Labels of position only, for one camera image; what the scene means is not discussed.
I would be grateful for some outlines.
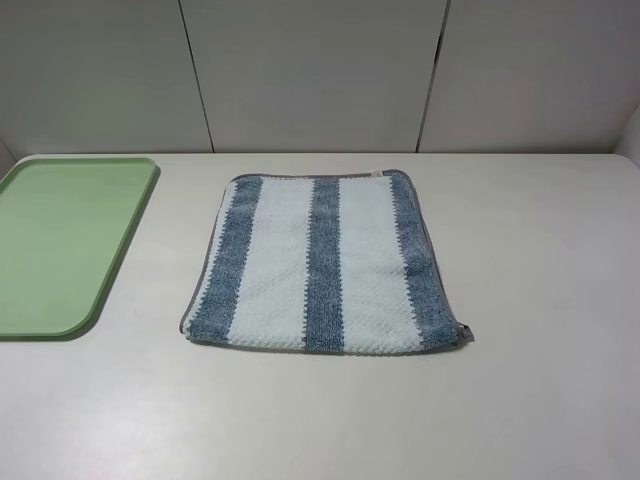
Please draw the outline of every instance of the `tray rim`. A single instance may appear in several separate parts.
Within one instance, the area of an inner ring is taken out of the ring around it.
[[[129,223],[125,228],[125,232],[120,239],[117,247],[115,248],[113,258],[111,259],[111,263],[107,267],[107,271],[105,272],[105,276],[98,288],[95,298],[89,308],[87,314],[82,318],[81,321],[73,325],[71,328],[68,328],[59,332],[31,332],[31,333],[4,333],[0,332],[0,340],[12,340],[12,339],[49,339],[53,338],[64,338],[68,337],[71,334],[81,331],[78,336],[84,334],[88,329],[93,326],[94,322],[90,322],[90,320],[97,320],[100,316],[100,312],[104,303],[109,296],[109,291],[113,286],[113,282],[115,281],[116,276],[120,270],[120,266],[124,257],[126,256],[127,250],[129,249],[129,245],[135,236],[135,232],[137,230],[138,224],[142,219],[144,211],[149,203],[153,190],[158,182],[160,177],[160,167],[154,162],[152,159],[143,156],[131,156],[131,157],[100,157],[100,158],[91,158],[91,157],[55,157],[55,158],[47,158],[40,157],[38,155],[32,155],[20,160],[16,163],[9,172],[4,176],[4,178],[0,179],[0,195],[6,190],[6,188],[15,180],[15,178],[25,169],[27,168],[37,168],[41,165],[51,165],[51,164],[59,164],[59,165],[68,165],[68,164],[79,164],[79,165],[88,165],[88,164],[113,164],[118,163],[123,166],[126,165],[147,165],[151,167],[151,175],[149,176],[149,180],[145,185],[142,195],[140,195],[140,200],[135,205],[133,210],[133,214],[129,219]]]

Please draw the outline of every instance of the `table surface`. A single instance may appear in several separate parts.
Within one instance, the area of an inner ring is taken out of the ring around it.
[[[162,173],[94,328],[0,343],[0,478],[637,477],[640,169],[629,160],[145,156]],[[474,343],[326,356],[178,333],[230,179],[377,168],[412,177]]]

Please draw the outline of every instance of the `white wall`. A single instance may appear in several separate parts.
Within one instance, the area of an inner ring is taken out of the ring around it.
[[[183,0],[216,151],[414,151],[445,4]]]
[[[640,167],[640,107],[627,123],[615,153],[633,160]]]
[[[0,179],[15,165],[15,160],[0,140]]]
[[[640,102],[639,25],[638,0],[453,0],[421,151],[610,151]]]
[[[3,0],[0,66],[16,158],[211,151],[176,0]]]

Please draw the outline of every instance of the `towel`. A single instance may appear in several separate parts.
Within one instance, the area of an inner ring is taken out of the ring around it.
[[[424,351],[469,333],[397,170],[234,179],[180,330],[196,342],[359,354]]]

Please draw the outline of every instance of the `plastic tray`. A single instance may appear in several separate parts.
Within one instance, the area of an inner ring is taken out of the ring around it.
[[[31,159],[0,182],[0,336],[97,318],[160,169],[147,158]]]

